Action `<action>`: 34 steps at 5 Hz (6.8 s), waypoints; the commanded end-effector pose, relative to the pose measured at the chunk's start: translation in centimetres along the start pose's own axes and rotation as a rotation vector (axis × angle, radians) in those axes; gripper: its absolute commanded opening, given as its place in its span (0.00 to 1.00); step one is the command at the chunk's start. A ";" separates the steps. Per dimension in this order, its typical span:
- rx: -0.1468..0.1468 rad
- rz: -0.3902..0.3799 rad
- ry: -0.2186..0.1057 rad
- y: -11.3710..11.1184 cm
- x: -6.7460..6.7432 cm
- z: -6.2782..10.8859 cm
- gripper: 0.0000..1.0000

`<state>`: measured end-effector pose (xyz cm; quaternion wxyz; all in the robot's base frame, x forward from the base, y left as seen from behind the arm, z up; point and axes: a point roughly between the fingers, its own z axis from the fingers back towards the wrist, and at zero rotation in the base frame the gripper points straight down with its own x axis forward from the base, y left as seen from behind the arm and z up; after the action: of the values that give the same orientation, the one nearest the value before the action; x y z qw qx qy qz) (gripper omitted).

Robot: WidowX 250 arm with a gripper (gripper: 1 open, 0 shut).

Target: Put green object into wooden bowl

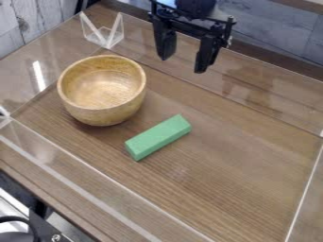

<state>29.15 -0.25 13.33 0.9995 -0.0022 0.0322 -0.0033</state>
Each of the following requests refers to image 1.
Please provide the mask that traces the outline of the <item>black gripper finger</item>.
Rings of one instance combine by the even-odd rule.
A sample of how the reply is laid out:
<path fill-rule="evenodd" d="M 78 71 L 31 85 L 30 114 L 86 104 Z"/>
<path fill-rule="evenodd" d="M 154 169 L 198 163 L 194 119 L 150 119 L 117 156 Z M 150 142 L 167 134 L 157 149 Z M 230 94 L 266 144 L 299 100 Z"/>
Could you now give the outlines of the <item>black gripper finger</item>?
<path fill-rule="evenodd" d="M 206 72 L 210 65 L 215 63 L 219 54 L 219 44 L 214 37 L 203 37 L 201 46 L 197 52 L 195 72 L 202 74 Z"/>
<path fill-rule="evenodd" d="M 177 33 L 169 22 L 153 19 L 154 38 L 158 56 L 166 61 L 177 50 Z"/>

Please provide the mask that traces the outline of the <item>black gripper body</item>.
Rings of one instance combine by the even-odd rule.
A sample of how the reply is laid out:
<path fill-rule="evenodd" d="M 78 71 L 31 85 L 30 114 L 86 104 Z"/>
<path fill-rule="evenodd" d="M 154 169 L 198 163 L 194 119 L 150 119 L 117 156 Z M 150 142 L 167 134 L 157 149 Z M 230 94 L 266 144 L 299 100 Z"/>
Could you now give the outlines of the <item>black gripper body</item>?
<path fill-rule="evenodd" d="M 227 48 L 233 43 L 233 27 L 237 18 L 219 9 L 219 0 L 150 0 L 151 13 L 177 21 L 198 32 L 215 34 Z"/>

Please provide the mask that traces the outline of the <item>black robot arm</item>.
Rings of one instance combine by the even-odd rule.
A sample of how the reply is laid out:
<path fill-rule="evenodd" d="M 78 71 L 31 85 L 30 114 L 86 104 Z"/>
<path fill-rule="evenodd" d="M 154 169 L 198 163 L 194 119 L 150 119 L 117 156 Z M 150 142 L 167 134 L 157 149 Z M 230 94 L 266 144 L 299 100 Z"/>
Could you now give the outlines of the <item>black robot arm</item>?
<path fill-rule="evenodd" d="M 218 0 L 150 0 L 155 47 L 166 61 L 177 51 L 177 34 L 199 39 L 195 72 L 202 74 L 233 42 L 235 17 L 218 9 Z"/>

